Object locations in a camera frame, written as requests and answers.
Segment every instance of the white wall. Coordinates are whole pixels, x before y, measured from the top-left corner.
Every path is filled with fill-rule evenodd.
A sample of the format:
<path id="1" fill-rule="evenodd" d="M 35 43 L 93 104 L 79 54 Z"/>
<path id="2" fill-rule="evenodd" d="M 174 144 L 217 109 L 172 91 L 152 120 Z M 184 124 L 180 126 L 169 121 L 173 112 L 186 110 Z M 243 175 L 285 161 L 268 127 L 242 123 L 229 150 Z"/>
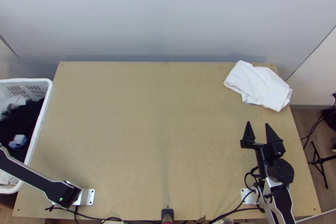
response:
<path id="1" fill-rule="evenodd" d="M 26 78 L 28 71 L 15 54 L 0 40 L 0 79 Z"/>
<path id="2" fill-rule="evenodd" d="M 334 0 L 0 0 L 0 34 L 37 72 L 59 60 L 242 59 L 286 79 L 335 23 Z"/>
<path id="3" fill-rule="evenodd" d="M 292 105 L 333 105 L 336 91 L 336 29 L 287 80 Z"/>

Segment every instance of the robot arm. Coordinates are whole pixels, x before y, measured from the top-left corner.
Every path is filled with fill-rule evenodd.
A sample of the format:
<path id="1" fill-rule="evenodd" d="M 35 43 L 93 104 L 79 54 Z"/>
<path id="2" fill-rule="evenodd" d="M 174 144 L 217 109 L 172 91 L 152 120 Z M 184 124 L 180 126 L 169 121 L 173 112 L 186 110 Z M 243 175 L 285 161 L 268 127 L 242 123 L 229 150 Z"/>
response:
<path id="1" fill-rule="evenodd" d="M 71 205 L 93 204 L 95 190 L 83 189 L 69 181 L 52 181 L 24 163 L 12 158 L 1 144 L 0 169 L 43 191 L 53 205 L 69 208 Z"/>
<path id="2" fill-rule="evenodd" d="M 244 204 L 259 205 L 265 210 L 270 224 L 295 224 L 292 214 L 293 202 L 289 192 L 289 184 L 293 182 L 293 167 L 284 159 L 283 140 L 266 124 L 266 144 L 255 143 L 250 122 L 246 124 L 241 148 L 254 149 L 257 157 L 259 180 L 251 188 L 254 190 L 246 198 Z M 244 198 L 250 189 L 243 188 Z"/>

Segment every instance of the laundry basket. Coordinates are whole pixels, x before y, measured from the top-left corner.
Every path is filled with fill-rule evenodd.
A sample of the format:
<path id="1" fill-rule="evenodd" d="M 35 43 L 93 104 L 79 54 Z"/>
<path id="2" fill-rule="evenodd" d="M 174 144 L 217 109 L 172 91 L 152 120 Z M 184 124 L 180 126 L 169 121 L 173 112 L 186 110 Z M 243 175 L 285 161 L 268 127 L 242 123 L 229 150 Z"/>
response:
<path id="1" fill-rule="evenodd" d="M 23 95 L 24 97 L 38 101 L 45 98 L 39 118 L 37 119 L 33 135 L 30 140 L 27 155 L 24 160 L 26 165 L 30 164 L 37 139 L 41 132 L 42 124 L 49 105 L 51 93 L 53 92 L 53 82 L 50 79 L 2 79 L 0 80 L 0 103 L 7 99 Z M 19 182 L 14 186 L 0 186 L 0 193 L 11 194 L 17 192 L 23 186 L 23 182 Z"/>

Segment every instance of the black tripod leg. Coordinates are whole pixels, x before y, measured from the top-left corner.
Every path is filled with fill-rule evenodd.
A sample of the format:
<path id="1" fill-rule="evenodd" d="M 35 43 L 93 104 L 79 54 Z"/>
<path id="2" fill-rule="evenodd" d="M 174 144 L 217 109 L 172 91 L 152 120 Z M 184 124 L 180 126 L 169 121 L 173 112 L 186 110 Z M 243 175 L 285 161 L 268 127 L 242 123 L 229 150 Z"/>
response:
<path id="1" fill-rule="evenodd" d="M 326 178 L 326 174 L 324 173 L 323 163 L 320 163 L 320 165 L 321 165 L 322 176 L 323 176 L 323 179 L 324 179 L 325 187 L 326 187 L 327 189 L 329 189 L 328 182 L 327 182 L 327 178 Z"/>
<path id="2" fill-rule="evenodd" d="M 314 157 L 313 157 L 313 161 L 310 161 L 308 163 L 314 165 L 316 167 L 316 169 L 321 173 L 321 175 L 323 176 L 325 187 L 327 189 L 329 189 L 328 182 L 327 182 L 327 177 L 326 177 L 326 174 L 325 174 L 324 168 L 323 168 L 323 161 L 322 161 L 322 159 L 321 159 L 321 157 L 318 153 L 318 150 L 316 149 L 316 146 L 315 146 L 313 141 L 312 141 L 312 146 L 314 148 Z"/>

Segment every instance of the wooden floor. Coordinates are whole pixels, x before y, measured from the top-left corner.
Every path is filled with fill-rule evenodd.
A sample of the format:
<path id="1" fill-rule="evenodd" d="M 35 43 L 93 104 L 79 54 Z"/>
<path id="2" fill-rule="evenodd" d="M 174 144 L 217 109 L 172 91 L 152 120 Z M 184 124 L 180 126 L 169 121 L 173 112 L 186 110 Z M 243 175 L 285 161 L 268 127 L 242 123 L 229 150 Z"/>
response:
<path id="1" fill-rule="evenodd" d="M 315 109 L 292 109 L 293 117 L 300 137 L 305 137 L 317 119 L 320 117 L 320 110 Z M 335 154 L 331 151 L 332 138 L 336 138 L 336 132 L 329 128 L 323 121 L 320 123 L 311 136 L 310 140 L 314 141 L 320 156 L 322 158 Z M 309 143 L 305 149 L 308 161 L 312 160 L 313 148 Z M 324 164 L 324 169 L 329 183 L 329 189 L 324 187 L 324 181 L 318 170 L 310 166 L 310 172 L 314 181 L 315 189 L 318 195 L 322 212 L 336 208 L 336 160 L 328 161 Z M 34 219 L 12 217 L 12 211 L 8 209 L 0 209 L 0 224 L 74 224 L 73 220 L 54 220 L 54 219 Z M 303 221 L 303 224 L 331 224 L 335 223 L 336 211 L 323 216 L 316 217 L 311 220 Z M 267 224 L 266 219 L 260 220 L 236 220 L 238 223 L 257 223 Z M 99 221 L 80 221 L 82 224 L 97 224 Z"/>

